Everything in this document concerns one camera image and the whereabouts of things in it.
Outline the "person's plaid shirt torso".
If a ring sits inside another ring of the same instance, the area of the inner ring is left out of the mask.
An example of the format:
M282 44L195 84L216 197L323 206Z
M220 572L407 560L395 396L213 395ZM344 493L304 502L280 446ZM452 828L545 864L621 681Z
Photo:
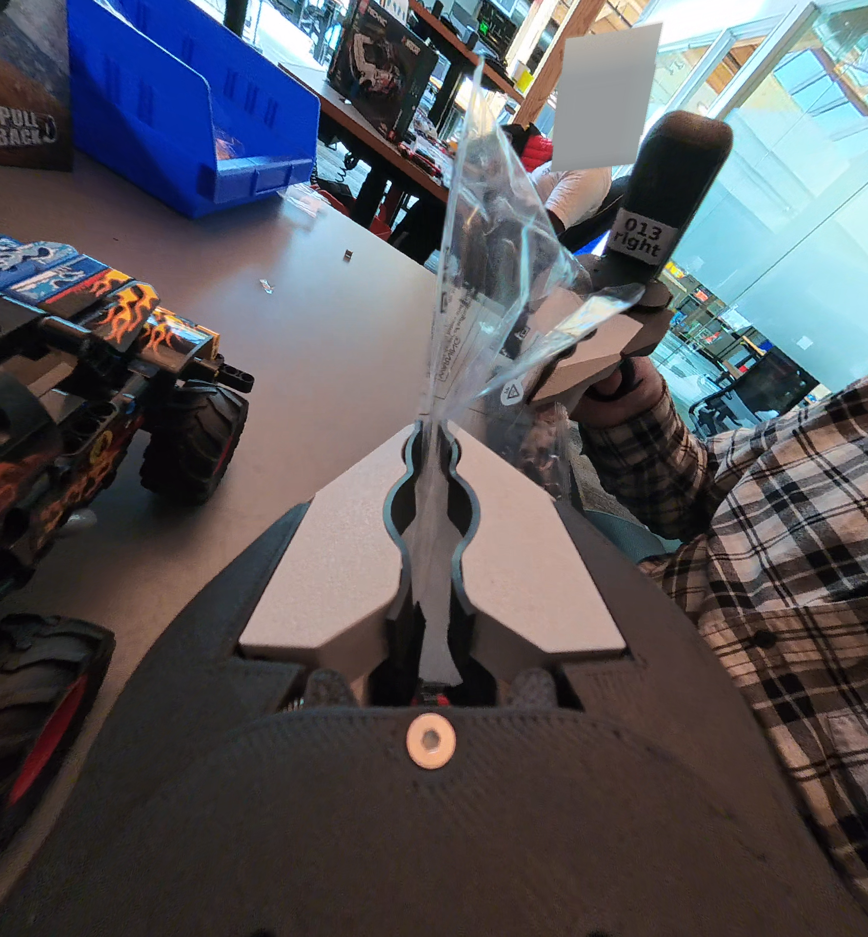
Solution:
M868 911L868 377L729 434L710 527L649 570Z

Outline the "clear plastic bag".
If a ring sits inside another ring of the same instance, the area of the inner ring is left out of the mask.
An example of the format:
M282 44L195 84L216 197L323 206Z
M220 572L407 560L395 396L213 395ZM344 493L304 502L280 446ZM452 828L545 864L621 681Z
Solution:
M310 218L317 218L326 209L333 207L319 189L306 183L290 185L281 195L285 205L303 212Z
M406 541L419 613L428 636L449 653L448 577L459 535L447 518L444 430L455 422L519 470L527 414L540 406L525 399L555 358L513 361L512 328L526 303L553 289L581 296L598 290L553 231L520 158L485 102L482 71L479 66L474 75L441 237L440 304L420 415L424 460L415 490L417 514ZM422 678L424 691L444 693L451 703L448 694L461 678L453 662L450 671L446 684Z

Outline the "crumpled clear plastic bag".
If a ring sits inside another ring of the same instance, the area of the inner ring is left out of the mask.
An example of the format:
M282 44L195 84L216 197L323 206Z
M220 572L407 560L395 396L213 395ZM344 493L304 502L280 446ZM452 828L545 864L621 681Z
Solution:
M326 209L333 207L319 189L306 183L290 185L281 195L285 205L303 212L310 218L317 218Z

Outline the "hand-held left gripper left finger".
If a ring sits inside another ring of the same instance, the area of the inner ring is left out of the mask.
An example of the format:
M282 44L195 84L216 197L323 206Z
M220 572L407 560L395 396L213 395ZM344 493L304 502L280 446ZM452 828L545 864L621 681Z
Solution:
M422 428L404 428L306 504L239 638L244 655L364 679L371 705L412 701L424 617L404 533L422 449Z

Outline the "flame-printed toy monster truck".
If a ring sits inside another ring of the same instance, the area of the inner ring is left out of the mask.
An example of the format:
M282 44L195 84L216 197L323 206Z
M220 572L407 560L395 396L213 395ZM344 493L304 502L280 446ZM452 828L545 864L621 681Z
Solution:
M0 234L0 601L150 436L141 485L204 505L254 378L152 285L70 244ZM64 615L0 618L0 853L40 803L100 691L115 639Z

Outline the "black model kit box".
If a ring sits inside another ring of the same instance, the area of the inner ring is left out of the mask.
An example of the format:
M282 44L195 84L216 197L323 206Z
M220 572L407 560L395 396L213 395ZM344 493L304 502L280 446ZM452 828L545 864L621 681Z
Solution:
M328 70L330 86L389 143L400 144L439 54L378 2L353 2Z

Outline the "crinkled printed plastic bag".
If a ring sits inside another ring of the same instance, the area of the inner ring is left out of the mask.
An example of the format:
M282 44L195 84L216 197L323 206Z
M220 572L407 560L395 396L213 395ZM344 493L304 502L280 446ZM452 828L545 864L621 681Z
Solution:
M533 407L523 436L517 465L523 475L555 500L571 501L575 481L570 460L570 430L566 408L557 402Z

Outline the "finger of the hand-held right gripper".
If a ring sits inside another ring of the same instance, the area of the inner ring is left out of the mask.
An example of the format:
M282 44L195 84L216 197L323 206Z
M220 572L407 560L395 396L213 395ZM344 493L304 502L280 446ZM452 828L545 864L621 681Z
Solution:
M626 310L626 290L599 289L581 296L553 289L525 304L511 332L513 361L549 361Z
M576 405L592 384L610 377L630 355L623 351L604 355L592 354L590 343L573 346L540 372L528 392L529 405Z

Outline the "wooden post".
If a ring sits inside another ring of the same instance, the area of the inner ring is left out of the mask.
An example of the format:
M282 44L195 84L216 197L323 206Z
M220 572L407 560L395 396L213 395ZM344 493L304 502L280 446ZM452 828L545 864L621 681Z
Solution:
M606 1L573 1L570 3L568 12L557 29L542 64L510 123L528 127L540 116L560 79L566 42L569 39L587 35L605 4Z

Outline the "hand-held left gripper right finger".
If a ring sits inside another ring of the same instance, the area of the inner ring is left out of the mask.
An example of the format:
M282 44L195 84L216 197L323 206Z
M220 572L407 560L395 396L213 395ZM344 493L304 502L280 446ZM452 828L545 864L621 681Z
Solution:
M557 501L458 425L444 430L451 555L453 705L493 707L501 685L543 672L557 701L565 665L627 654Z

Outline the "black office chair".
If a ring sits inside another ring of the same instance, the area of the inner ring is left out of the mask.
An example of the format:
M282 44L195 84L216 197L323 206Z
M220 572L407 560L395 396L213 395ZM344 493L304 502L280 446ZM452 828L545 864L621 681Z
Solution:
M688 410L691 429L709 439L788 413L807 403L819 381L777 349L771 349L752 368L725 388L710 393Z

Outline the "grey desk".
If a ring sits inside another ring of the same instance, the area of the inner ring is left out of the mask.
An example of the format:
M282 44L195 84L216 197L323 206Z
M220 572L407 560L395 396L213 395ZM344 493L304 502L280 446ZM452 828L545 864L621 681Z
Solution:
M116 635L79 738L0 855L1 902L160 633L270 524L416 415L436 279L333 210L310 218L274 197L191 220L83 155L71 173L0 167L0 233L73 244L151 283L164 307L219 333L227 362L255 377L240 445L209 504L171 508L141 488L138 433L94 503L97 524L60 539L0 603L0 616L68 615Z

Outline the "brown workbench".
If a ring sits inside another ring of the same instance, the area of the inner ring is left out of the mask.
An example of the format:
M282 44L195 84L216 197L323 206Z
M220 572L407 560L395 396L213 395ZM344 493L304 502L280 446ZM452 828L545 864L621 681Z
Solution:
M340 93L317 68L298 64L280 64L299 84L307 87L320 102L319 140L325 145L340 141L359 161L369 167L369 173L351 210L352 220L369 228L376 217L387 186L419 198L422 201L445 205L449 188L436 182L430 175L405 158L395 144L389 143Z

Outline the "blue storage bin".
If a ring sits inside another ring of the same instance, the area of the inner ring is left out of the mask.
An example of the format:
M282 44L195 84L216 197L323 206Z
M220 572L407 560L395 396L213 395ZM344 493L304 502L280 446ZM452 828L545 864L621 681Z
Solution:
M76 147L197 219L310 182L321 107L192 2L66 3Z

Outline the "dark toy box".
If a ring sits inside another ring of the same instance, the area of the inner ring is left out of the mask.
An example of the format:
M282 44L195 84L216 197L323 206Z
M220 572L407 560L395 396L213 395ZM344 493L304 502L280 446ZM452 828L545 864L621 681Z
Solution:
M0 166L71 171L72 129L68 102L0 57Z

